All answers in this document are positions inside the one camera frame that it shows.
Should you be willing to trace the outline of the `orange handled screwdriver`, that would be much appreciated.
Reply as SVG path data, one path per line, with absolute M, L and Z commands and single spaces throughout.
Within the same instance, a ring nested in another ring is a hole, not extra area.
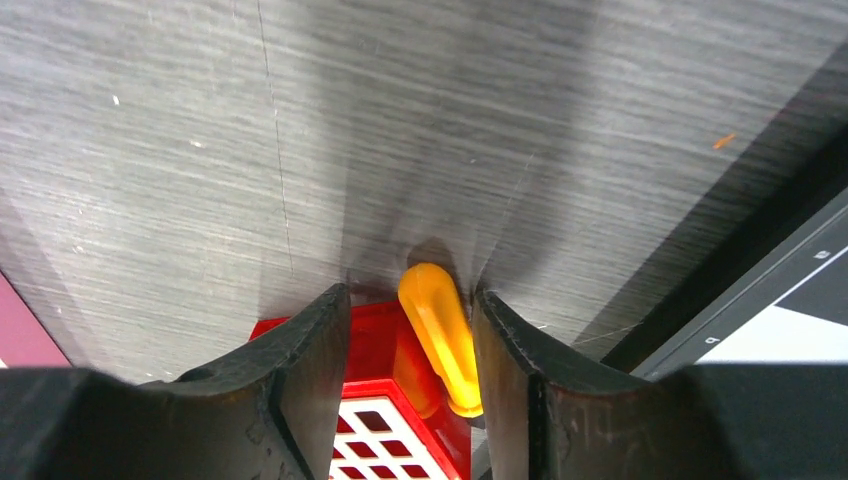
M 450 409 L 464 418 L 481 416 L 472 332 L 451 275 L 437 264 L 416 264 L 402 275 L 398 300 L 444 384 Z

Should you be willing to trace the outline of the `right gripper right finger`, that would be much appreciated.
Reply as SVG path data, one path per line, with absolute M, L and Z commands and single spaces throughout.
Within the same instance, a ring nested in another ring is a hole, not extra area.
M 591 360 L 476 292 L 495 479 L 843 479 L 843 365 L 707 364 L 657 381 Z

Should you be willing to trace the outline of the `pink picture frame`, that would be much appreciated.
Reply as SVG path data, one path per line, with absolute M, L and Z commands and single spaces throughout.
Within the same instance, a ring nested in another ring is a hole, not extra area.
M 1 275 L 1 367 L 68 367 L 71 363 Z

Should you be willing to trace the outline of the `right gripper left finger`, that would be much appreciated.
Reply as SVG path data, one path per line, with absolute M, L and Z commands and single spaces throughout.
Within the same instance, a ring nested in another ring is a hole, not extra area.
M 349 289 L 171 382 L 89 368 L 1 373 L 5 479 L 325 479 L 349 351 Z

